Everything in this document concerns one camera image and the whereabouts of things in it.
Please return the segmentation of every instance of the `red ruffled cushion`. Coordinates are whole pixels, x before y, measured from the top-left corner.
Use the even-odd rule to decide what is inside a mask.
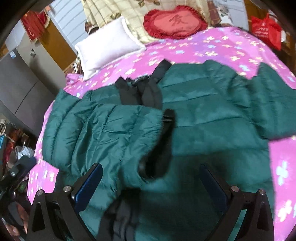
[[[194,8],[179,5],[171,11],[149,11],[144,16],[144,28],[158,39],[184,39],[205,30],[207,23]]]

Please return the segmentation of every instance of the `bed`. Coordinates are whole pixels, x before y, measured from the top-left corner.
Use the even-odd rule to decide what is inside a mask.
[[[183,40],[159,40],[147,45],[142,53],[113,62],[103,68],[88,81],[78,74],[67,75],[68,93],[81,98],[88,90],[94,90],[113,84],[120,76],[137,78],[149,75],[164,59],[171,63],[203,63],[213,59],[235,69],[239,75],[251,78],[257,73],[260,62],[275,69],[285,83],[296,89],[296,78],[276,55],[260,40],[236,27],[210,28]],[[40,189],[52,192],[58,170],[42,158],[42,140],[52,104],[44,116],[35,157],[38,164],[31,170],[28,185],[28,198],[33,202]],[[296,223],[296,136],[272,141],[270,148],[270,168],[272,170],[276,197],[274,214],[275,240],[282,241],[291,232]]]

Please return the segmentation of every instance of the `jacket sleeve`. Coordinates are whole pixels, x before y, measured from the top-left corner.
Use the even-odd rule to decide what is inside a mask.
[[[262,138],[273,140],[296,134],[296,90],[264,63],[248,88],[252,120]]]

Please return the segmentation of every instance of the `metal screw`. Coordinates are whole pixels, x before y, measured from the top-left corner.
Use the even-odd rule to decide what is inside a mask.
[[[261,195],[265,195],[265,194],[266,194],[266,191],[263,190],[263,189],[259,189],[259,193],[260,193]]]
[[[232,187],[231,187],[231,190],[234,191],[234,192],[238,192],[238,191],[239,191],[239,187],[237,187],[237,186],[232,186]]]
[[[65,186],[63,188],[64,192],[69,192],[71,190],[71,187],[70,186]]]
[[[37,191],[37,196],[40,196],[40,195],[42,195],[43,194],[43,190],[39,190],[39,191]]]

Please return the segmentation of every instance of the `bedsheet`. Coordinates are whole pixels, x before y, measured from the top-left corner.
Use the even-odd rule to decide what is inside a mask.
[[[160,40],[147,45],[143,53],[131,55],[102,69],[90,80],[68,74],[68,93],[81,98],[88,90],[113,84],[120,76],[137,78],[153,72],[164,59],[174,63],[203,63],[213,59],[235,69],[239,75],[251,78],[257,74],[260,62],[274,68],[287,85],[296,89],[296,78],[277,56],[256,37],[235,27],[211,28],[183,40]],[[28,198],[33,202],[36,192],[52,192],[58,170],[42,158],[42,140],[52,104],[44,116],[35,157],[37,165],[30,171]],[[275,241],[283,241],[296,223],[296,136],[269,143],[270,167],[275,190]]]

